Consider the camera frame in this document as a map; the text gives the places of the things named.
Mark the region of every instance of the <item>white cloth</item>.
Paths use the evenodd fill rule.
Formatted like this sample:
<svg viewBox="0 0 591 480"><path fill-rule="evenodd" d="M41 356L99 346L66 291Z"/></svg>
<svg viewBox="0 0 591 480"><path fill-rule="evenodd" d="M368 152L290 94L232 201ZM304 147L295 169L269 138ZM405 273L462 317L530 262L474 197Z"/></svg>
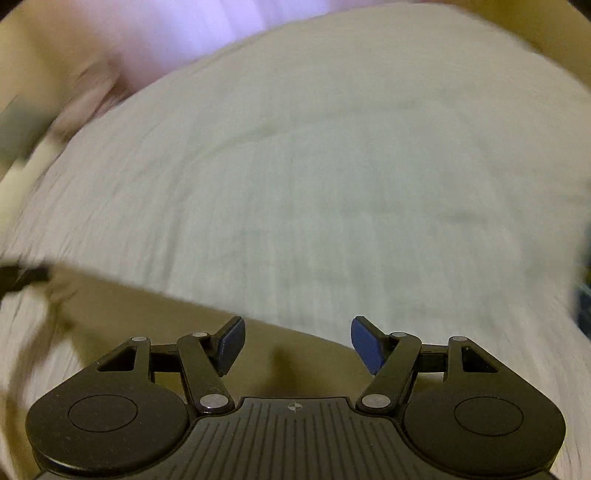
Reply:
<svg viewBox="0 0 591 480"><path fill-rule="evenodd" d="M591 478L591 345L569 318L590 124L589 92L492 25L433 5L329 15L85 127L5 251L347 345L358 314L466 335L562 410L555 473ZM41 309L5 301L4 385ZM60 345L25 403L75 368Z"/></svg>

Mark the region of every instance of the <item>white curtain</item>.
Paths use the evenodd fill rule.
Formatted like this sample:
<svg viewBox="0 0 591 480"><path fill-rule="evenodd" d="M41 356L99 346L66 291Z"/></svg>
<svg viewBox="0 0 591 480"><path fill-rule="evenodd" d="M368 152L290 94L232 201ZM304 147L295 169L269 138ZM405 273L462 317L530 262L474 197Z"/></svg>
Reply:
<svg viewBox="0 0 591 480"><path fill-rule="evenodd" d="M72 71L106 53L117 59L130 87L138 90L224 45L269 28L387 2L26 0L20 8L29 28L62 66Z"/></svg>

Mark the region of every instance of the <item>white bed sheet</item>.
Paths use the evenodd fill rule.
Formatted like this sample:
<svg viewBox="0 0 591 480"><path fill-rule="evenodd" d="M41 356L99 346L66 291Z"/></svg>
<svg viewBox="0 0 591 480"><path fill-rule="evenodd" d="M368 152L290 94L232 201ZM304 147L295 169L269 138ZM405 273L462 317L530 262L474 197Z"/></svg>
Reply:
<svg viewBox="0 0 591 480"><path fill-rule="evenodd" d="M4 252L346 345L357 314L428 343L467 335L561 408L554 472L591 478L591 346L569 318L589 125L589 92L489 24L433 5L329 15L87 126ZM5 300L3 388L43 309ZM23 407L78 367L56 345Z"/></svg>

